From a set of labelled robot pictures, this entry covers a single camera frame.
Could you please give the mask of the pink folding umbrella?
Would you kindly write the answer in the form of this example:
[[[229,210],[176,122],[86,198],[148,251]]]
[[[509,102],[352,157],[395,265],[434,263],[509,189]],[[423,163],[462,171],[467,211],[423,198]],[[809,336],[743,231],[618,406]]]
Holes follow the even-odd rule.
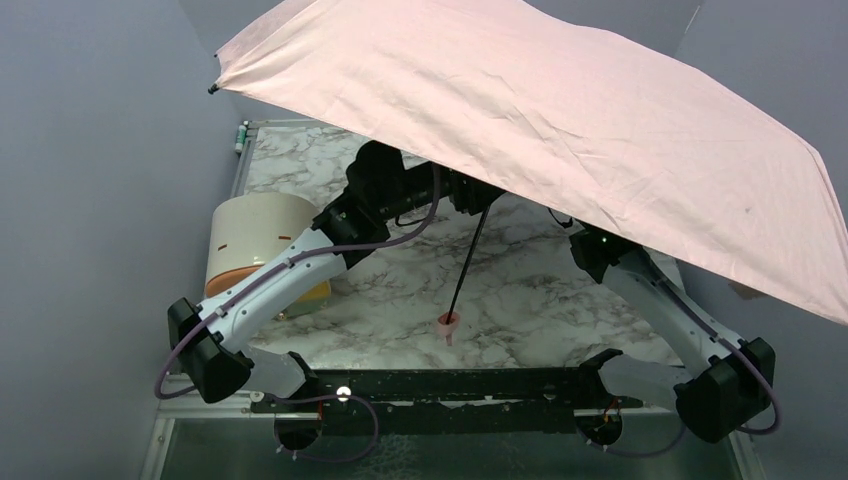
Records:
[[[847,321],[846,223],[819,152],[624,36],[523,1],[284,1],[216,56],[221,90]]]

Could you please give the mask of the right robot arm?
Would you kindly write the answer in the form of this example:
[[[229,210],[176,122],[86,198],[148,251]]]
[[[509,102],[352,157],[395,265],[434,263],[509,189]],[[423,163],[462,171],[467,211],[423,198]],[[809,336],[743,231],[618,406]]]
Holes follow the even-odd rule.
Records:
[[[716,321],[643,246],[590,225],[569,241],[576,266],[630,305],[681,362],[648,362],[609,349],[587,363],[608,395],[673,412],[709,443],[735,431],[768,435],[781,426],[776,354],[768,342],[746,340]]]

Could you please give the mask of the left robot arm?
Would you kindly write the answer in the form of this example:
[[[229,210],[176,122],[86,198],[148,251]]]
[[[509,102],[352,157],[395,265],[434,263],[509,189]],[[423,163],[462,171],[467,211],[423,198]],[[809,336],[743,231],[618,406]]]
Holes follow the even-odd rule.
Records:
[[[208,404],[248,383],[257,369],[244,350],[273,317],[313,287],[350,270],[383,248],[422,233],[441,199],[460,213],[483,213],[503,189],[426,161],[406,168],[400,149],[370,140],[346,169],[342,193],[270,262],[223,292],[167,310],[171,353]]]

